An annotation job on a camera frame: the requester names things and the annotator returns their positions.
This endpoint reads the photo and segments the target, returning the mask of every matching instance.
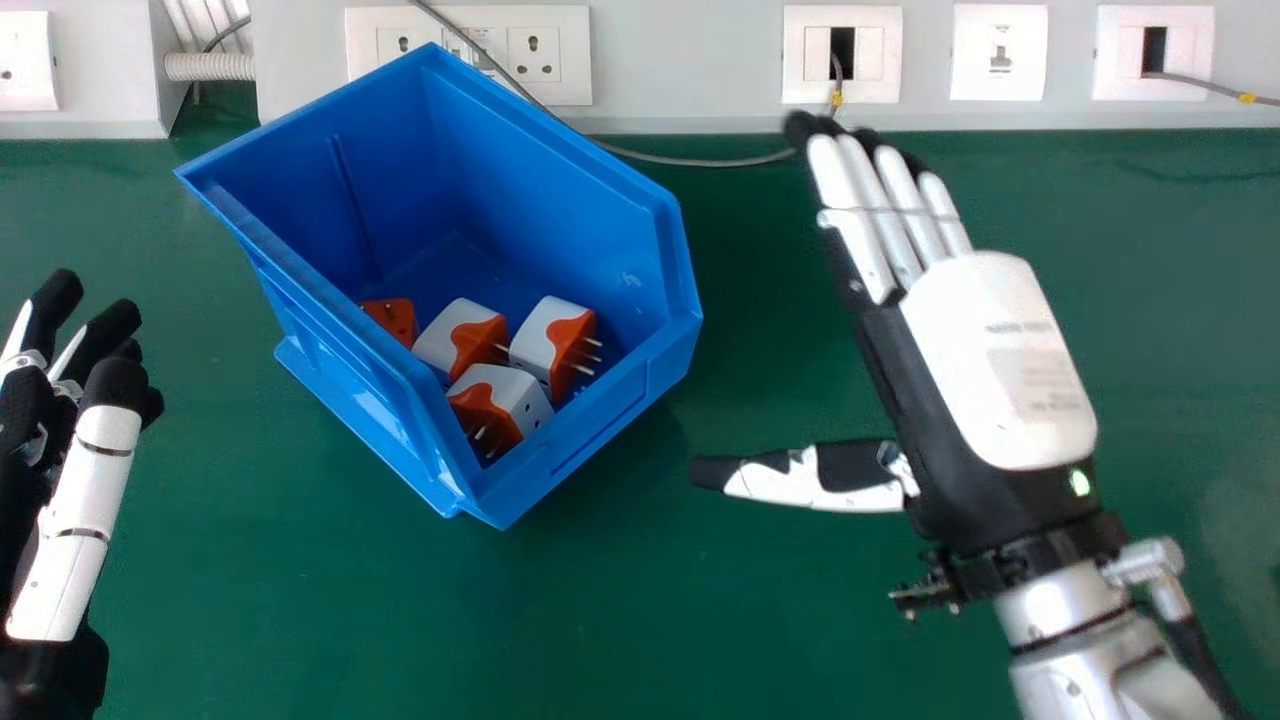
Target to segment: gray cable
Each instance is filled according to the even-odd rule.
[[[499,76],[502,76],[502,78],[506,79],[511,85],[511,87],[513,87],[516,90],[516,92],[520,94],[521,97],[524,97],[525,100],[529,100],[535,108],[540,109],[541,111],[547,113],[548,115],[550,115],[550,117],[561,120],[562,123],[564,123],[564,120],[562,120],[561,118],[558,118],[556,115],[556,113],[552,113],[545,105],[543,105],[541,102],[539,102],[538,99],[532,96],[532,94],[530,94],[527,90],[525,90],[525,86],[520,85],[520,81],[517,81],[516,78],[513,78],[511,76],[511,73],[507,72],[507,68],[503,68],[500,63],[498,63],[497,60],[494,60],[493,56],[489,55],[489,53],[484,47],[480,46],[479,42],[476,42],[475,40],[471,40],[470,35],[467,35],[466,32],[463,32],[462,28],[460,28],[458,26],[453,24],[453,22],[449,20],[449,18],[445,18],[444,15],[442,15],[439,10],[436,10],[435,8],[433,8],[429,4],[426,4],[425,0],[408,0],[408,3],[411,5],[415,5],[417,9],[422,10],[428,15],[430,15],[431,19],[434,19],[435,22],[438,22],[442,26],[444,26],[444,29],[447,29],[447,31],[452,32],[453,35],[458,36],[458,38],[461,38],[462,42],[465,42],[467,45],[467,47],[471,49],[472,53],[475,53],[476,55],[479,55],[479,56],[489,60],[489,63],[493,65],[494,70],[497,70],[497,73]],[[842,76],[844,76],[844,72],[836,73],[837,78],[840,78]],[[840,91],[841,85],[842,85],[842,81],[837,79],[836,81],[836,91],[837,92]],[[835,106],[831,108],[829,114],[831,115],[836,114],[836,108]],[[589,140],[591,140],[591,142],[596,143],[598,146],[603,147],[604,150],[608,150],[609,152],[613,152],[614,155],[621,155],[622,158],[631,158],[632,160],[643,160],[645,163],[653,163],[655,165],[675,165],[677,168],[716,168],[716,169],[754,168],[756,165],[768,165],[771,163],[777,163],[780,160],[786,160],[787,158],[790,158],[790,156],[792,156],[792,155],[796,154],[796,151],[795,151],[794,147],[787,147],[785,150],[778,150],[777,152],[769,152],[768,155],[756,155],[756,156],[753,156],[753,158],[740,158],[740,159],[736,159],[736,160],[703,160],[703,159],[699,159],[699,158],[669,158],[667,155],[653,155],[653,154],[649,154],[649,152],[640,152],[640,151],[636,151],[636,150],[627,150],[626,147],[618,147],[616,145],[611,145],[608,142],[604,142],[603,140],[595,140],[595,138],[589,138]]]
[[[1276,100],[1275,97],[1263,97],[1252,92],[1240,92],[1239,90],[1226,87],[1225,85],[1217,85],[1216,82],[1208,82],[1207,79],[1180,76],[1178,73],[1142,73],[1142,77],[1149,79],[1170,79],[1183,85],[1194,85],[1196,87],[1203,87],[1210,92],[1235,97],[1245,105],[1270,105],[1271,108],[1280,108],[1280,100]]]
[[[243,18],[236,20],[234,23],[227,26],[227,29],[219,32],[212,40],[205,44],[205,49],[201,53],[212,53],[218,44],[227,40],[228,37],[236,35],[244,28],[248,23],[253,22],[253,15],[244,15]]]

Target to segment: green tabletop surface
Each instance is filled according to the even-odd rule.
[[[58,266],[119,296],[169,401],[93,600],[97,717],[1016,717],[989,606],[905,624],[901,516],[689,487],[699,452],[890,430],[797,163],[641,170],[684,209],[689,377],[509,532],[439,518],[271,357],[248,263],[172,169],[253,127],[0,143],[0,310]],[[1037,269],[1092,395],[1098,487],[1170,534],[1228,678],[1280,719],[1280,135],[895,136],[978,245]],[[733,156],[776,137],[618,138]]]

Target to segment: blue plastic bin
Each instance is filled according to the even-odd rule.
[[[506,529],[689,370],[701,327],[676,199],[429,45],[177,170],[232,229],[276,359],[445,518]],[[358,301],[457,297],[512,328],[596,311],[603,373],[483,466],[442,379]]]

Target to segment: white flexible conduit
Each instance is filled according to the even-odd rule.
[[[164,72],[174,82],[255,78],[253,56],[237,53],[170,53]]]

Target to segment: robotic arm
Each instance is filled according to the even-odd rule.
[[[164,411],[127,300],[52,359],[82,296],[73,273],[54,273],[0,355],[0,717],[90,717],[101,705],[108,652],[86,612],[138,434]]]
[[[974,250],[946,184],[869,129],[792,114],[818,225],[896,441],[698,457],[694,484],[814,510],[904,511],[933,548],[890,593],[908,620],[992,600],[1024,716],[1247,714],[1178,583],[1178,546],[1130,543],[1097,495],[1098,424],[1030,265]],[[1188,671],[1130,591],[1149,589]]]

